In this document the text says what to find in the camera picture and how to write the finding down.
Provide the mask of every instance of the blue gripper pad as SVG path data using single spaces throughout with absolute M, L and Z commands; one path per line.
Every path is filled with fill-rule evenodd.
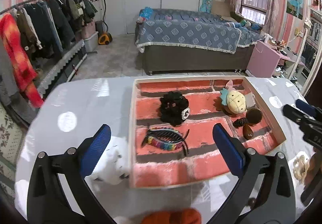
M 82 178 L 92 174 L 99 158 L 102 156 L 111 140 L 111 128 L 104 124 L 94 135 L 95 140 L 82 156 L 80 162 L 80 175 Z
M 213 139 L 223 156 L 223 159 L 233 175 L 242 177 L 244 175 L 244 160 L 236 150 L 230 138 L 231 137 L 220 123 L 214 125 Z
M 298 99 L 295 101 L 295 105 L 299 110 L 302 110 L 304 113 L 311 117 L 315 117 L 317 115 L 315 107 L 307 104 L 306 102 Z

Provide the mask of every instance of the black scrunchie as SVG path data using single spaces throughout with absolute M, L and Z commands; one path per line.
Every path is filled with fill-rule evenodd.
M 181 125 L 189 114 L 189 101 L 180 93 L 172 92 L 160 98 L 161 101 L 161 121 L 170 123 L 172 126 Z

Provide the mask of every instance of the pink nightstand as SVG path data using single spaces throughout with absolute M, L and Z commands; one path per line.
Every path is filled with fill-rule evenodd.
M 284 61 L 287 62 L 286 70 L 289 74 L 295 65 L 295 61 L 272 49 L 268 44 L 259 41 L 255 45 L 247 70 L 257 78 L 271 78 L 277 64 L 283 65 Z M 300 62 L 299 65 L 301 69 L 304 68 L 303 62 Z

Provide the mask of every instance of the teal plush leaf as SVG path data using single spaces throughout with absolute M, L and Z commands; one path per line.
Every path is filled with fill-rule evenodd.
M 220 91 L 221 96 L 220 98 L 222 99 L 222 104 L 224 106 L 227 106 L 227 95 L 228 95 L 228 90 L 227 89 L 223 89 Z

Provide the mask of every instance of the pineapple plush toy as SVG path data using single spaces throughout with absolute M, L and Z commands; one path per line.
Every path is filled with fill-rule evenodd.
M 226 88 L 220 91 L 222 104 L 227 106 L 234 114 L 241 114 L 246 111 L 246 100 L 243 94 L 232 87 L 232 81 L 226 84 Z

